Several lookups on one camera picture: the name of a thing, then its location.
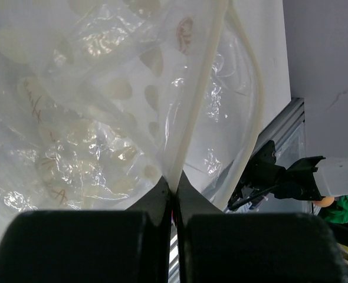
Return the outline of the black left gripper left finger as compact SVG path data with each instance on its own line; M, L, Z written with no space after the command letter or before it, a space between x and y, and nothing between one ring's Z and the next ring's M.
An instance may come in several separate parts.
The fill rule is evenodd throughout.
M0 282L167 282L171 219L165 179L126 210L21 213L0 242Z

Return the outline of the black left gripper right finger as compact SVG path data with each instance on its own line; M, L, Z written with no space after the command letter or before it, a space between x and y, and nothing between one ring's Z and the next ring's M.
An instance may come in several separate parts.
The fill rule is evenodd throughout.
M348 282L327 224L306 213L223 213L186 175L175 195L182 282Z

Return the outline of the clear zip top bag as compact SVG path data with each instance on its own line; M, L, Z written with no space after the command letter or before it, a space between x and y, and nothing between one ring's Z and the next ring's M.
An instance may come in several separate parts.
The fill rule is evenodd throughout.
M224 208L261 102L231 1L0 1L0 208L125 209L182 173Z

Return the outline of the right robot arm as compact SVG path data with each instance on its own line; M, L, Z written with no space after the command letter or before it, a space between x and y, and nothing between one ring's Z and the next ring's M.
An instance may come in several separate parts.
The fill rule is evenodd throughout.
M348 157L304 157L287 169L276 162L275 143L270 140L249 160L227 209L236 212L270 193L276 199L299 201L348 196Z

